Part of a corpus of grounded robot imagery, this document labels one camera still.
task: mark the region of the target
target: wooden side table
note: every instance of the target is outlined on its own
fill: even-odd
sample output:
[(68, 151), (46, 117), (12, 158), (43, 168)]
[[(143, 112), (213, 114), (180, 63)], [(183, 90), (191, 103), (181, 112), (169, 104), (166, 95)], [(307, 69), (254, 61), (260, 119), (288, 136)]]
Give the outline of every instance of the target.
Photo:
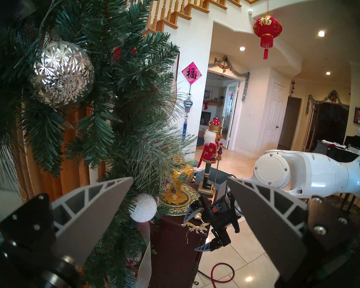
[[(194, 183), (186, 184), (195, 190), (198, 188)], [(183, 221), (184, 216), (164, 216), (159, 229), (151, 227), (151, 245), (157, 252), (152, 255), (151, 288), (192, 287), (202, 255), (195, 248), (205, 244), (210, 226), (207, 226), (207, 234), (196, 234), (181, 226)], [(195, 219), (192, 223), (201, 225), (201, 221)]]

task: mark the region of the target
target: christmas garland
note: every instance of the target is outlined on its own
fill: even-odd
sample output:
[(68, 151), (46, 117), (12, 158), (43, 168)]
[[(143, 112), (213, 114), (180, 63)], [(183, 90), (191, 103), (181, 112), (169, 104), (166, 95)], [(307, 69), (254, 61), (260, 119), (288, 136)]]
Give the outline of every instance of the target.
[(229, 69), (233, 74), (240, 76), (240, 77), (245, 77), (244, 91), (243, 91), (243, 96), (241, 98), (241, 100), (244, 102), (245, 98), (247, 97), (249, 76), (251, 75), (250, 72), (246, 72), (246, 73), (238, 72), (233, 67), (232, 63), (229, 61), (227, 56), (223, 56), (220, 60), (217, 60), (217, 58), (215, 58), (213, 63), (208, 63), (208, 68), (213, 68), (213, 67), (217, 67), (217, 66), (219, 66), (221, 69), (223, 69), (223, 74), (226, 72), (227, 69)]
[(321, 104), (321, 103), (324, 103), (325, 101), (328, 101), (330, 100), (331, 102), (333, 103), (338, 103), (341, 105), (341, 107), (343, 107), (344, 109), (347, 109), (349, 110), (349, 106), (348, 105), (345, 105), (343, 103), (341, 103), (341, 100), (339, 98), (339, 95), (338, 93), (333, 90), (332, 92), (330, 92), (323, 100), (315, 100), (313, 99), (313, 96), (311, 94), (308, 95), (308, 101), (307, 101), (307, 108), (306, 108), (306, 111), (305, 113), (309, 113), (309, 104), (310, 103), (317, 103), (317, 104)]

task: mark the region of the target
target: screw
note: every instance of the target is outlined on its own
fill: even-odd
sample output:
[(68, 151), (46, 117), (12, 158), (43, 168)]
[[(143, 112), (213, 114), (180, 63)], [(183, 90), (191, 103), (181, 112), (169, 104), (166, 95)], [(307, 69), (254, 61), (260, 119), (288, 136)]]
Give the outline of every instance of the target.
[(320, 235), (324, 235), (327, 233), (327, 230), (323, 227), (323, 226), (315, 226), (315, 231), (317, 232), (317, 234), (320, 234)]
[(318, 196), (312, 197), (312, 199), (320, 203), (323, 202), (323, 200)]
[(348, 223), (347, 219), (346, 219), (346, 218), (343, 218), (343, 217), (340, 217), (340, 218), (339, 218), (339, 221), (340, 221), (341, 223), (343, 223), (343, 224), (347, 224), (347, 223)]

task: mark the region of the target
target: nutcracker crown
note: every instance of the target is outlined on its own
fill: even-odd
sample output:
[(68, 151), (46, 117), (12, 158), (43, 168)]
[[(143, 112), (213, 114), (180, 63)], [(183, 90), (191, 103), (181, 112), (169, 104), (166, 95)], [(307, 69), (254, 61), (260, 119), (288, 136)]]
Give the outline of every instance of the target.
[(208, 127), (209, 131), (212, 131), (215, 133), (221, 132), (222, 125), (221, 125), (218, 117), (215, 117), (213, 119), (213, 121), (209, 121), (208, 125), (209, 125), (209, 127)]

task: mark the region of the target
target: white door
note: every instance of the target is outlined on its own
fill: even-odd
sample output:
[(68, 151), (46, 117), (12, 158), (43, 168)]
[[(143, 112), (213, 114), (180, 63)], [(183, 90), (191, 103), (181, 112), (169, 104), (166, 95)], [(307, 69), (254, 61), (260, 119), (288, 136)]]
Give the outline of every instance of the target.
[(267, 114), (260, 145), (262, 153), (270, 149), (277, 149), (287, 107), (288, 95), (285, 94), (286, 91), (285, 87), (273, 83), (268, 108), (265, 108)]
[(219, 140), (220, 143), (223, 144), (224, 148), (228, 148), (232, 121), (233, 121), (233, 113), (235, 111), (236, 98), (238, 93), (238, 85), (237, 81), (229, 84), (225, 90), (224, 96), (224, 107), (222, 111), (221, 125), (223, 128), (221, 129), (221, 134), (223, 137)]

